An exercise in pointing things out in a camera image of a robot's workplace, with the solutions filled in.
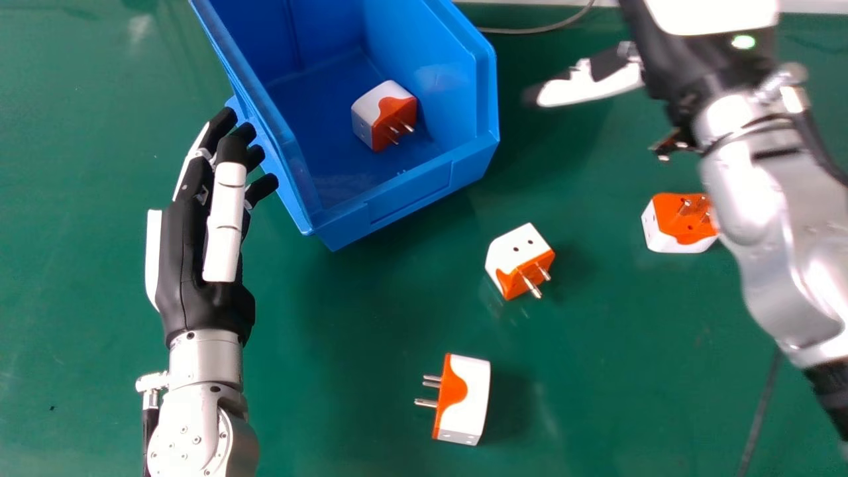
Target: white wall edge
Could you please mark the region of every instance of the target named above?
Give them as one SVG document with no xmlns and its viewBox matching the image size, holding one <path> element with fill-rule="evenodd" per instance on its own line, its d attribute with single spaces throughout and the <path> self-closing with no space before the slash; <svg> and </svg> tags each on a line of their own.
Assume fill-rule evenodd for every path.
<svg viewBox="0 0 848 477">
<path fill-rule="evenodd" d="M 526 5 L 585 5 L 586 0 L 454 0 L 457 3 L 512 3 Z M 616 0 L 598 0 L 595 6 L 615 7 Z M 848 14 L 848 0 L 783 0 L 780 9 L 788 13 Z"/>
</svg>

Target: black cable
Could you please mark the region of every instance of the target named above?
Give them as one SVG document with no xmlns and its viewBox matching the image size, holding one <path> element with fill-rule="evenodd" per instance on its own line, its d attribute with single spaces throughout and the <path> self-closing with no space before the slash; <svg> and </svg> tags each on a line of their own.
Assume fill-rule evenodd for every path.
<svg viewBox="0 0 848 477">
<path fill-rule="evenodd" d="M 754 457 L 754 450 L 756 450 L 757 442 L 760 441 L 762 422 L 766 417 L 766 412 L 768 411 L 768 404 L 772 400 L 774 384 L 777 381 L 778 371 L 780 371 L 780 365 L 781 363 L 783 363 L 783 360 L 784 353 L 780 350 L 780 348 L 774 346 L 772 364 L 768 369 L 768 376 L 766 377 L 766 386 L 763 388 L 762 394 L 760 394 L 760 402 L 756 404 L 756 411 L 754 412 L 754 422 L 750 424 L 748 441 L 745 443 L 745 450 L 742 452 L 742 458 L 739 460 L 739 468 L 736 470 L 736 477 L 745 477 L 748 474 L 750 460 L 752 457 Z"/>
<path fill-rule="evenodd" d="M 592 9 L 592 6 L 597 0 L 589 0 L 586 3 L 586 6 L 583 7 L 579 12 L 574 15 L 566 18 L 563 21 L 558 21 L 556 23 L 550 25 L 543 26 L 535 26 L 533 28 L 485 28 L 478 27 L 477 29 L 482 33 L 490 33 L 493 35 L 537 35 L 539 33 L 547 33 L 549 31 L 561 30 L 567 26 L 570 26 L 580 20 L 582 17 L 586 16 L 589 10 Z"/>
</svg>

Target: adapter inside blue bin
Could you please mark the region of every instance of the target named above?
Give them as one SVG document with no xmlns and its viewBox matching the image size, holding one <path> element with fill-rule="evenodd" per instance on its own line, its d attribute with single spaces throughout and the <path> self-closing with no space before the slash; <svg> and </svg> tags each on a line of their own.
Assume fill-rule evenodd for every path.
<svg viewBox="0 0 848 477">
<path fill-rule="evenodd" d="M 338 249 L 480 178 L 499 141 L 494 51 L 449 0 L 193 0 L 301 232 Z M 376 154 L 350 106 L 391 79 L 414 133 Z"/>
</svg>

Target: robotic hand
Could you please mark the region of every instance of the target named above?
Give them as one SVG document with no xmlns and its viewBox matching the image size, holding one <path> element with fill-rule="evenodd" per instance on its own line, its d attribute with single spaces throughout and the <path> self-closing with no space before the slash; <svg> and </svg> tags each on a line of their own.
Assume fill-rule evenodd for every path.
<svg viewBox="0 0 848 477">
<path fill-rule="evenodd" d="M 675 130 L 654 151 L 700 154 L 750 314 L 811 381 L 848 459 L 848 177 L 812 120 L 806 70 L 776 63 L 777 0 L 619 3 L 633 43 L 528 93 L 555 107 L 644 83 L 666 104 Z"/>
<path fill-rule="evenodd" d="M 165 210 L 148 213 L 145 285 L 162 316 L 168 371 L 142 376 L 144 475 L 248 477 L 259 443 L 242 395 L 242 348 L 255 320 L 242 284 L 250 211 L 277 179 L 246 176 L 265 158 L 249 123 L 224 108 L 182 164 Z M 167 389 L 159 409 L 159 393 Z"/>
</svg>

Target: black and white robotic hand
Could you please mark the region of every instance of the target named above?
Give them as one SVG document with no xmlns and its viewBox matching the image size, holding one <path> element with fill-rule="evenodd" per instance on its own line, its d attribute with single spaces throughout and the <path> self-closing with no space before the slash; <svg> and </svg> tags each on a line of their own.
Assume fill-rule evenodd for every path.
<svg viewBox="0 0 848 477">
<path fill-rule="evenodd" d="M 644 85 L 665 104 L 674 131 L 654 152 L 701 156 L 745 304 L 812 383 L 848 459 L 848 176 L 819 137 L 806 70 L 777 63 L 777 0 L 619 4 L 633 41 L 528 89 L 528 99 L 558 107 Z"/>
<path fill-rule="evenodd" d="M 259 443 L 248 424 L 242 348 L 255 321 L 242 283 L 241 247 L 251 210 L 277 188 L 271 174 L 248 184 L 265 158 L 233 130 L 224 108 L 183 161 L 174 196 L 148 213 L 145 285 L 162 317 L 168 370 L 142 376 L 144 475 L 253 477 Z"/>
</svg>

